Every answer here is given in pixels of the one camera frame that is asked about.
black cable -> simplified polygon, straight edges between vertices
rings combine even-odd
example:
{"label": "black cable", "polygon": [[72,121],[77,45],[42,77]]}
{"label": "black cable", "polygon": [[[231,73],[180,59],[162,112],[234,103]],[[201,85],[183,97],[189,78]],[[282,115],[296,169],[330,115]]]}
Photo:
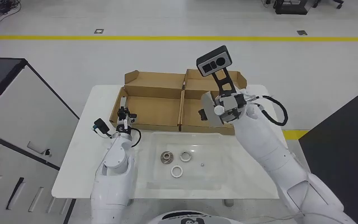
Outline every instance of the black cable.
{"label": "black cable", "polygon": [[12,16],[12,15],[14,15],[14,14],[16,14],[16,13],[20,12],[20,10],[21,10],[21,3],[20,3],[20,0],[15,0],[15,1],[13,1],[12,6],[11,6],[10,8],[7,8],[7,9],[9,9],[9,10],[13,10],[13,9],[17,8],[17,6],[18,6],[18,5],[20,5],[20,8],[19,8],[16,12],[14,12],[14,13],[12,13],[12,14],[9,14],[9,15],[5,16],[4,18],[2,18],[2,19],[0,20],[0,22],[2,22],[5,18],[7,18],[7,17],[9,17],[9,16]]}
{"label": "black cable", "polygon": [[275,104],[277,104],[280,108],[281,108],[281,110],[282,110],[282,112],[284,113],[284,121],[281,123],[281,122],[277,122],[277,121],[275,121],[271,116],[269,116],[269,114],[265,111],[265,110],[261,110],[261,112],[264,114],[264,116],[269,120],[269,121],[271,121],[272,123],[274,123],[274,124],[276,124],[276,125],[278,125],[278,126],[284,126],[286,123],[287,123],[287,121],[289,120],[289,116],[288,116],[288,113],[287,113],[287,110],[286,110],[286,108],[282,105],[282,103],[280,103],[280,102],[278,102],[277,100],[275,100],[274,98],[272,98],[271,96],[262,96],[263,98],[265,98],[265,99],[268,99],[268,100],[270,100],[271,102],[274,102]]}
{"label": "black cable", "polygon": [[139,133],[139,139],[138,139],[138,141],[136,142],[136,144],[132,145],[132,148],[133,148],[133,147],[135,147],[136,145],[138,145],[140,139],[142,138],[142,133],[140,132],[140,130],[138,130],[138,129],[136,129],[136,128],[132,128],[132,129],[136,130],[136,131]]}

white ring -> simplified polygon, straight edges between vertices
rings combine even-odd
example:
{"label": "white ring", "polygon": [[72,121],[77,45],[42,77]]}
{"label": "white ring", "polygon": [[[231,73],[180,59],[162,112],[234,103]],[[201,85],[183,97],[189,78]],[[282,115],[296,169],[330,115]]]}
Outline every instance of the white ring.
{"label": "white ring", "polygon": [[[179,174],[179,175],[174,175],[173,170],[174,170],[175,168],[179,168],[179,169],[180,169],[180,174]],[[171,174],[172,174],[172,176],[173,176],[174,178],[180,178],[181,175],[183,175],[183,168],[182,168],[181,166],[178,166],[178,165],[173,166],[173,167],[172,167]]]}
{"label": "white ring", "polygon": [[[186,160],[183,158],[183,154],[184,153],[187,153],[189,155],[189,158],[187,158]],[[191,153],[190,152],[187,152],[187,151],[184,151],[180,154],[180,160],[183,161],[183,162],[189,162],[189,160],[191,160]]]}

cardboard box lid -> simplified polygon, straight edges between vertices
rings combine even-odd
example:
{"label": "cardboard box lid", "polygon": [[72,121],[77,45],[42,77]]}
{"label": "cardboard box lid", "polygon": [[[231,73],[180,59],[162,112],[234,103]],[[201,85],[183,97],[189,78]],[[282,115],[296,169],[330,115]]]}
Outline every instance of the cardboard box lid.
{"label": "cardboard box lid", "polygon": [[[225,77],[225,73],[221,70],[216,72],[216,75],[220,79],[221,77]],[[229,71],[229,75],[235,86],[238,88],[246,88],[247,81],[241,75],[240,72]],[[212,91],[213,94],[217,95],[219,93],[218,85],[216,84],[213,76],[203,77],[201,76],[199,70],[197,69],[188,69],[185,74],[185,90],[189,91],[199,91],[197,97],[193,99],[200,99],[203,92]]]}

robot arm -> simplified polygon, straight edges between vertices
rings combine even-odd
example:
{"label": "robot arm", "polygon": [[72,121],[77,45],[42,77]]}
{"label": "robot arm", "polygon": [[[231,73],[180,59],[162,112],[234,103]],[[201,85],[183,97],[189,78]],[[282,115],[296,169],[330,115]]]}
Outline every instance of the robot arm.
{"label": "robot arm", "polygon": [[[219,96],[216,98],[211,92],[202,96],[201,119],[208,120],[213,127],[219,127],[224,122],[233,124],[236,139],[272,178],[280,199],[295,215],[297,222],[355,223],[343,212],[342,203],[328,186],[304,170],[270,128],[268,121],[280,126],[286,124],[288,116],[284,107],[269,96],[261,96],[282,108],[285,120],[282,123],[273,120],[260,104],[255,103],[261,97],[234,86],[226,70],[231,63],[225,46],[196,61],[202,76],[212,75],[219,87]],[[221,69],[226,78],[218,80],[215,72]],[[226,84],[230,85],[230,90],[223,89]]]}
{"label": "robot arm", "polygon": [[92,224],[121,223],[123,210],[130,202],[135,161],[128,155],[128,150],[133,144],[131,123],[136,115],[129,113],[125,101],[123,97],[112,146],[96,171],[91,194]]}
{"label": "robot arm", "polygon": [[257,106],[247,105],[232,124],[236,139],[274,181],[280,199],[291,214],[297,214],[297,222],[354,223],[333,192],[284,147]]}

white cabinet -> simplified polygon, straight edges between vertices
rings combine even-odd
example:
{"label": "white cabinet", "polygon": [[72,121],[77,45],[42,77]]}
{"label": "white cabinet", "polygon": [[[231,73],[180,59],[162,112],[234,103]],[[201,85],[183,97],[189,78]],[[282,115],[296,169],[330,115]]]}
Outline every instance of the white cabinet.
{"label": "white cabinet", "polygon": [[28,64],[14,68],[0,93],[0,138],[60,167],[78,118]]}
{"label": "white cabinet", "polygon": [[78,120],[26,60],[0,58],[1,224],[68,221],[51,190]]}

